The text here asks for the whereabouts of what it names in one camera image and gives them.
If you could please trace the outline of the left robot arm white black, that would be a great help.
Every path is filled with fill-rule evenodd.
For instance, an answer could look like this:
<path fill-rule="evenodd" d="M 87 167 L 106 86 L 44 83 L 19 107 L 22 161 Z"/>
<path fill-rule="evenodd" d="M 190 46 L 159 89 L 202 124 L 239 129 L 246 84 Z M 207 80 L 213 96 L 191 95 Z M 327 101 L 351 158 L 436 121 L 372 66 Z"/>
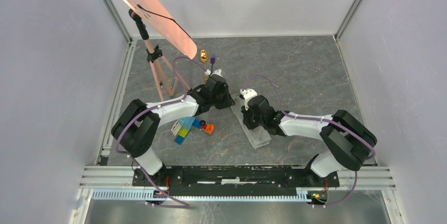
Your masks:
<path fill-rule="evenodd" d="M 112 127 L 111 135 L 145 171 L 146 180 L 159 186 L 165 181 L 166 172 L 151 147 L 157 129 L 178 119 L 206 113 L 211 107 L 222 110 L 234 103 L 226 80 L 212 74 L 204 85 L 179 98 L 158 103 L 144 103 L 140 99 L 131 101 Z"/>

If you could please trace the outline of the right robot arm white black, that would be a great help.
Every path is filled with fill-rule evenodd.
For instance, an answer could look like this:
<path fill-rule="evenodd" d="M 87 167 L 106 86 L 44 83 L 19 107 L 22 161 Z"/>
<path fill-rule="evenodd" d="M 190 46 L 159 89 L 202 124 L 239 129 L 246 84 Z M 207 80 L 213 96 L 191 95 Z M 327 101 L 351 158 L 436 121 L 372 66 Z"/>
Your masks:
<path fill-rule="evenodd" d="M 375 157 L 376 136 L 345 110 L 325 116 L 300 115 L 275 110 L 262 95 L 236 96 L 244 129 L 261 136 L 306 137 L 320 140 L 328 150 L 318 154 L 304 172 L 311 186 L 320 185 L 331 173 L 346 168 L 358 171 Z"/>

